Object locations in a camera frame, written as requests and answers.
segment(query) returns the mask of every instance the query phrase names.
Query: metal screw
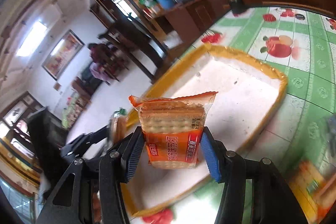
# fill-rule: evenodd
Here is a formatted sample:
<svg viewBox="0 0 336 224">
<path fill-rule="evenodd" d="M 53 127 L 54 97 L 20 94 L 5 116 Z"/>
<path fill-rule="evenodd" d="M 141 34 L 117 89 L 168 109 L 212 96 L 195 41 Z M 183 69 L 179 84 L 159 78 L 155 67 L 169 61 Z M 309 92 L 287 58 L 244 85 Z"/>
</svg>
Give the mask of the metal screw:
<svg viewBox="0 0 336 224">
<path fill-rule="evenodd" d="M 81 164 L 83 163 L 83 159 L 81 159 L 81 158 L 79 158 L 79 159 L 75 159 L 75 160 L 73 161 L 73 163 L 74 163 L 75 165 L 81 165 Z"/>
<path fill-rule="evenodd" d="M 228 151 L 226 151 L 226 155 L 230 158 L 233 158 L 236 155 L 236 152 L 234 152 L 232 150 L 228 150 Z"/>
<path fill-rule="evenodd" d="M 269 158 L 263 158 L 262 162 L 263 164 L 267 164 L 267 165 L 271 164 L 271 160 Z"/>
<path fill-rule="evenodd" d="M 111 157 L 111 158 L 117 158 L 117 157 L 119 157 L 119 152 L 118 152 L 118 151 L 112 151 L 112 152 L 110 153 L 110 157 Z"/>
</svg>

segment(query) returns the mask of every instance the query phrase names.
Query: blue gripper pad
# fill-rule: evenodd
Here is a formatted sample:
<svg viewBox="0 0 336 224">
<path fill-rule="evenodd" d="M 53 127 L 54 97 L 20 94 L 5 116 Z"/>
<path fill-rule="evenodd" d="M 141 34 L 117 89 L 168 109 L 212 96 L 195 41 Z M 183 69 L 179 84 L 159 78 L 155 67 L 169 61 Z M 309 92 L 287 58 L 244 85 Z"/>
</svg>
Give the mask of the blue gripper pad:
<svg viewBox="0 0 336 224">
<path fill-rule="evenodd" d="M 219 182 L 222 177 L 219 171 L 219 160 L 216 156 L 215 151 L 213 150 L 213 147 L 206 133 L 202 134 L 201 149 L 202 149 L 205 161 L 207 162 L 210 175 L 216 182 Z"/>
<path fill-rule="evenodd" d="M 127 160 L 127 165 L 126 165 L 126 178 L 128 181 L 134 176 L 135 171 L 137 169 L 140 156 L 142 153 L 142 149 L 144 146 L 144 139 L 142 133 L 140 133 L 135 141 L 134 147 L 132 149 L 131 155 L 129 156 Z"/>
</svg>

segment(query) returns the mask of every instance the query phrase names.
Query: window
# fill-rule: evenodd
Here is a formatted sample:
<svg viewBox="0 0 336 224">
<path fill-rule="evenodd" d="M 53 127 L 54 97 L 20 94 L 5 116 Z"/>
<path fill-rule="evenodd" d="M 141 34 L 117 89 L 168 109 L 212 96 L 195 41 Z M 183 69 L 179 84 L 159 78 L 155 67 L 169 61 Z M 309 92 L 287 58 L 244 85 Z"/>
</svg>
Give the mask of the window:
<svg viewBox="0 0 336 224">
<path fill-rule="evenodd" d="M 10 205 L 13 207 L 14 211 L 18 214 L 19 218 L 21 218 L 23 223 L 24 224 L 35 223 L 33 219 L 34 207 L 31 206 L 31 204 L 33 204 L 33 200 L 21 194 L 12 186 L 8 185 L 2 178 L 0 178 L 0 187 L 2 188 Z"/>
<path fill-rule="evenodd" d="M 131 13 L 133 18 L 137 18 L 137 14 L 132 10 L 132 8 L 126 3 L 125 0 L 112 0 L 113 3 L 119 8 L 120 11 L 126 16 Z"/>
<path fill-rule="evenodd" d="M 23 41 L 21 47 L 17 51 L 18 56 L 30 56 L 44 39 L 47 27 L 41 22 L 37 21 L 33 24 L 31 31 L 26 39 Z"/>
</svg>

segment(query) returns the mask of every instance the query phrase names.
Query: orange label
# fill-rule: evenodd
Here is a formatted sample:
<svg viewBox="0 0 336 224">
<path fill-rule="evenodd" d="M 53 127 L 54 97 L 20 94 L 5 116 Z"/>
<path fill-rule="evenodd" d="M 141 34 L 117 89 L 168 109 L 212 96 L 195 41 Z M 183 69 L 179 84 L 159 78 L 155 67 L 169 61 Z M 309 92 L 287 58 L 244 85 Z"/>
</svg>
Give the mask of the orange label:
<svg viewBox="0 0 336 224">
<path fill-rule="evenodd" d="M 145 133 L 150 161 L 173 160 L 196 162 L 202 130 L 180 133 Z"/>
</svg>

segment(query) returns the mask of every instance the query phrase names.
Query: orange plastic wrapper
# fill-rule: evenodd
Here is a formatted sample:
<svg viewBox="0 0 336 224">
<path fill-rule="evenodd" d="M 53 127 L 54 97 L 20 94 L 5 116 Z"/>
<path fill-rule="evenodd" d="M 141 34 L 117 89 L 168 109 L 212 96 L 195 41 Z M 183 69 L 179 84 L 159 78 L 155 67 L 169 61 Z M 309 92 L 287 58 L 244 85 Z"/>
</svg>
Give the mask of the orange plastic wrapper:
<svg viewBox="0 0 336 224">
<path fill-rule="evenodd" d="M 138 111 L 150 163 L 157 168 L 193 168 L 206 115 L 217 92 L 129 100 Z"/>
</svg>

